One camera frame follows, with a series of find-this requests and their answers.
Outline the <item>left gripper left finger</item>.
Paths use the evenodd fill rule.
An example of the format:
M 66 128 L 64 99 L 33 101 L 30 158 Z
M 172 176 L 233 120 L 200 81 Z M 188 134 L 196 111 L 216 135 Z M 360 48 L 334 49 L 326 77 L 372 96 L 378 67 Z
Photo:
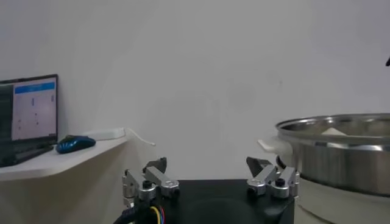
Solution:
M 133 208 L 137 201 L 151 204 L 157 198 L 157 191 L 163 198 L 178 199 L 180 184 L 165 174 L 167 164 L 167 158 L 162 157 L 149 161 L 141 172 L 130 169 L 124 171 L 122 196 L 127 208 Z

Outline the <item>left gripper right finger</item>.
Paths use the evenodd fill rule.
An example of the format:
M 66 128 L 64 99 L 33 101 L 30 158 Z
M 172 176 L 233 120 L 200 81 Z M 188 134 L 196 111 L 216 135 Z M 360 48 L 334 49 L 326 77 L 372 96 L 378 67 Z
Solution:
M 247 183 L 247 193 L 258 198 L 270 193 L 274 198 L 297 197 L 300 173 L 293 167 L 275 166 L 266 159 L 246 158 L 252 174 Z

